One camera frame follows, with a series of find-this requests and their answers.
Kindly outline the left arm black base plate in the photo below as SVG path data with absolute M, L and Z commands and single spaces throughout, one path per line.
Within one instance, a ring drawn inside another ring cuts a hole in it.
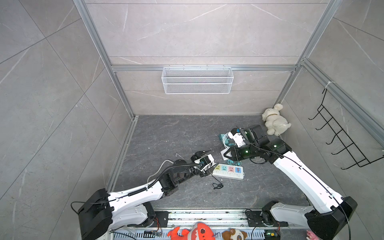
M 165 228 L 168 226 L 169 221 L 169 214 L 168 211 L 155 211 L 155 217 L 154 218 L 148 218 L 140 225 L 127 225 L 127 227 L 135 227 L 135 228 Z

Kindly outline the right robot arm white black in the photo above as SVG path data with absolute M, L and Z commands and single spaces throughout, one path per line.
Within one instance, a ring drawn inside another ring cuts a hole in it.
M 271 201 L 262 209 L 265 223 L 287 222 L 309 228 L 322 240 L 332 240 L 350 219 L 358 204 L 352 197 L 343 197 L 318 178 L 281 139 L 263 146 L 244 144 L 232 146 L 224 157 L 239 162 L 260 157 L 287 175 L 305 194 L 311 206 L 294 206 Z

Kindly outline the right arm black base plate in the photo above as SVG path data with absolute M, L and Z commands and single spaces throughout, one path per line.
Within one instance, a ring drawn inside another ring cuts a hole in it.
M 278 222 L 266 211 L 245 210 L 249 227 L 288 227 L 287 222 Z

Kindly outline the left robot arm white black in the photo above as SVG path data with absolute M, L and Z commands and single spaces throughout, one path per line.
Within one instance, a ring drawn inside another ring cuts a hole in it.
M 176 160 L 148 183 L 120 192 L 97 190 L 76 211 L 79 217 L 81 238 L 96 240 L 107 232 L 121 227 L 147 227 L 156 213 L 152 201 L 172 195 L 179 184 L 194 177 L 206 177 L 217 166 L 209 151 L 199 151 L 191 162 Z

